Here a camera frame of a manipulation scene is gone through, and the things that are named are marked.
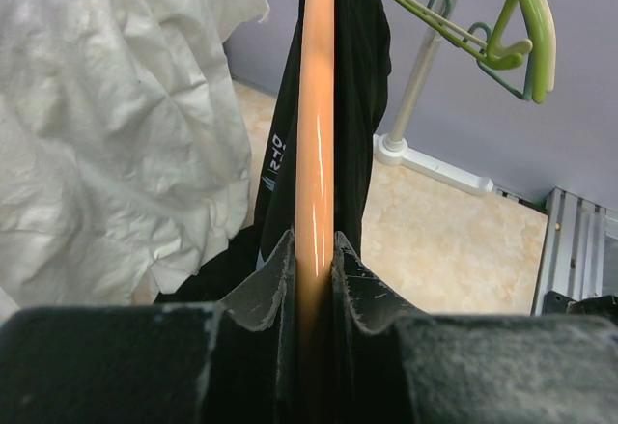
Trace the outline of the metal clothes rack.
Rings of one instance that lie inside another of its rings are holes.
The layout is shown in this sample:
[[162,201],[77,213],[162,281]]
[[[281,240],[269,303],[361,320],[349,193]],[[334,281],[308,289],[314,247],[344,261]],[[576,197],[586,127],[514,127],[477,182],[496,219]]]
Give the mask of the metal clothes rack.
[[[494,191],[492,123],[503,91],[476,61],[395,0],[383,0],[392,33],[387,115],[389,157],[412,153],[417,171],[475,195]],[[501,0],[454,0],[463,28],[494,21]]]

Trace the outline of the off-white t-shirt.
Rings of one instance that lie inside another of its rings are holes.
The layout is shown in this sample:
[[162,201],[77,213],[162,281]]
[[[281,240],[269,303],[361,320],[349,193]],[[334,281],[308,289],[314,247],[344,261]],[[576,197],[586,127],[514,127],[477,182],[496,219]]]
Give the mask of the off-white t-shirt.
[[267,0],[1,0],[1,313],[149,304],[226,249],[251,148],[223,44]]

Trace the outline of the orange hanger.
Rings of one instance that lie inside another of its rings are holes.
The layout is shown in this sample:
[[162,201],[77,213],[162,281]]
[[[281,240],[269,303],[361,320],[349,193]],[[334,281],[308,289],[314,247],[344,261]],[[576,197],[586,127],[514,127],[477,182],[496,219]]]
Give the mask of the orange hanger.
[[335,0],[305,0],[299,78],[295,258],[300,418],[333,420]]

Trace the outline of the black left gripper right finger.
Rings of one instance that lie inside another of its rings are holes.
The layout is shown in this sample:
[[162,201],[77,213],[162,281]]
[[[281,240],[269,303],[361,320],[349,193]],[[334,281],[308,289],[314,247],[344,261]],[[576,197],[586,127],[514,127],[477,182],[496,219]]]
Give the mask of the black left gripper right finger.
[[617,328],[595,316],[430,315],[365,267],[332,265],[339,423],[613,423]]

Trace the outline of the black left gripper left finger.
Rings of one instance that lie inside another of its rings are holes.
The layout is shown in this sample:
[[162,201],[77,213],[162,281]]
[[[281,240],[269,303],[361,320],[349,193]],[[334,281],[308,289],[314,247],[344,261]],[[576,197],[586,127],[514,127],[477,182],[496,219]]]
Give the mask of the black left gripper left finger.
[[5,423],[291,423],[295,237],[206,303],[38,307],[1,327]]

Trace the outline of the black t-shirt white trim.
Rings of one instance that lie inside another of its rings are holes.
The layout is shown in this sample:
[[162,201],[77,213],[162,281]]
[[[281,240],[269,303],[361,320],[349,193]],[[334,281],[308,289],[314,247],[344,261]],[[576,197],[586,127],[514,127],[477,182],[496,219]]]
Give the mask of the black t-shirt white trim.
[[[390,29],[381,0],[335,0],[334,229],[361,250],[373,164],[391,72]],[[227,250],[158,303],[217,301],[261,268],[295,221],[295,165],[301,36],[296,24],[268,134],[253,223]]]

